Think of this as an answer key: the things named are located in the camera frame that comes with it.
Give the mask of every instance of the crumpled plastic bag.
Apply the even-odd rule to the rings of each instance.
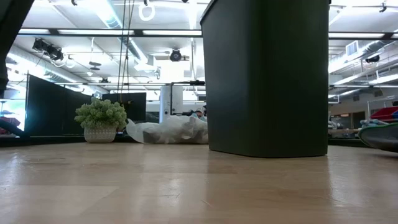
[[[148,144],[208,144],[207,122],[193,116],[170,116],[161,124],[135,124],[130,119],[127,133]]]

